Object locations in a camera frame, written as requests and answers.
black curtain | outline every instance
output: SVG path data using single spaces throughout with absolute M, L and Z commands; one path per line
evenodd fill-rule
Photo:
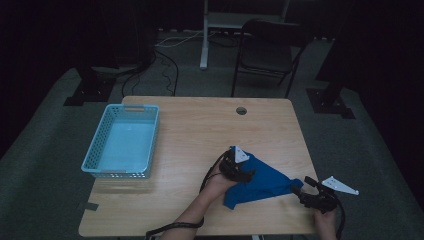
M 203 28 L 202 0 L 149 0 L 155 9 L 155 22 L 158 28 L 200 30 Z
M 0 156 L 79 62 L 116 67 L 96 1 L 0 1 Z

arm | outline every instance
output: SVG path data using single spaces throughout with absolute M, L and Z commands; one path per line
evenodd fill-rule
M 314 212 L 315 227 L 321 240 L 337 240 L 336 238 L 336 209 L 322 214 Z
M 228 188 L 234 186 L 236 182 L 226 179 L 219 174 L 219 164 L 216 165 L 210 176 L 213 176 L 207 182 L 205 188 L 191 202 L 187 209 L 174 222 L 199 223 L 209 206 Z M 165 231 L 160 237 L 161 240 L 191 240 L 196 236 L 196 228 L 173 228 Z

chair leg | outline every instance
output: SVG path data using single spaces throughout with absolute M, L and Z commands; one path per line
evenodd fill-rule
M 290 92 L 291 85 L 293 83 L 294 74 L 295 74 L 295 72 L 292 72 L 292 74 L 290 76 L 289 85 L 287 86 L 287 90 L 286 90 L 286 94 L 285 94 L 284 98 L 288 98 L 289 97 L 289 92 Z
M 278 82 L 277 86 L 280 86 L 280 85 L 281 85 L 281 83 L 284 81 L 284 79 L 286 78 L 286 76 L 287 76 L 287 74 L 284 74 L 284 75 L 281 77 L 281 80 L 280 80 L 280 82 Z
M 294 76 L 296 75 L 296 71 L 297 71 L 297 66 L 298 65 L 299 65 L 298 63 L 296 63 L 294 65 L 293 71 L 292 71 L 291 76 L 290 76 L 289 85 L 287 86 L 287 90 L 286 90 L 286 94 L 285 94 L 284 98 L 288 98 L 289 97 L 291 85 L 293 84 L 293 79 L 294 79 Z
M 235 92 L 235 90 L 236 90 L 236 81 L 237 81 L 238 65 L 239 65 L 239 57 L 237 57 L 236 67 L 235 67 L 235 69 L 234 69 L 233 86 L 232 86 L 232 88 L 231 88 L 231 97 L 234 97 L 234 92 Z

gray carpet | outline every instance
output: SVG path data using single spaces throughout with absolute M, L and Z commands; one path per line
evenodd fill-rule
M 214 41 L 224 45 L 233 43 L 219 37 L 214 37 Z M 359 196 L 338 194 L 347 214 L 343 239 L 424 239 L 423 211 L 357 94 L 346 89 L 341 94 L 352 108 L 355 120 L 315 114 L 312 110 L 305 88 L 326 87 L 325 82 L 314 79 L 330 47 L 331 43 L 326 41 L 314 41 L 307 48 L 289 99 L 318 177 L 333 175 L 360 191 Z M 216 43 L 210 48 L 206 71 L 199 69 L 200 40 L 158 48 L 178 64 L 176 96 L 229 97 L 236 49 Z M 124 94 L 169 96 L 169 80 L 165 76 L 171 79 L 168 88 L 172 90 L 175 75 L 175 67 L 158 55 L 145 73 L 127 82 Z M 276 79 L 258 81 L 258 76 L 240 77 L 236 97 L 284 95 L 285 85 L 276 88 Z M 125 80 L 125 76 L 118 79 L 108 103 L 121 102 Z M 94 178 L 83 173 L 80 166 L 108 103 L 64 107 L 64 101 L 73 94 L 79 81 L 74 69 L 58 79 L 1 159 L 0 239 L 82 239 L 78 234 L 82 204 L 88 199 Z M 282 240 L 289 236 L 265 236 L 265 239 Z

blue plastic basket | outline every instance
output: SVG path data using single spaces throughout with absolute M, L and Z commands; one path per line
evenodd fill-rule
M 96 178 L 149 178 L 159 106 L 109 104 L 81 166 Z

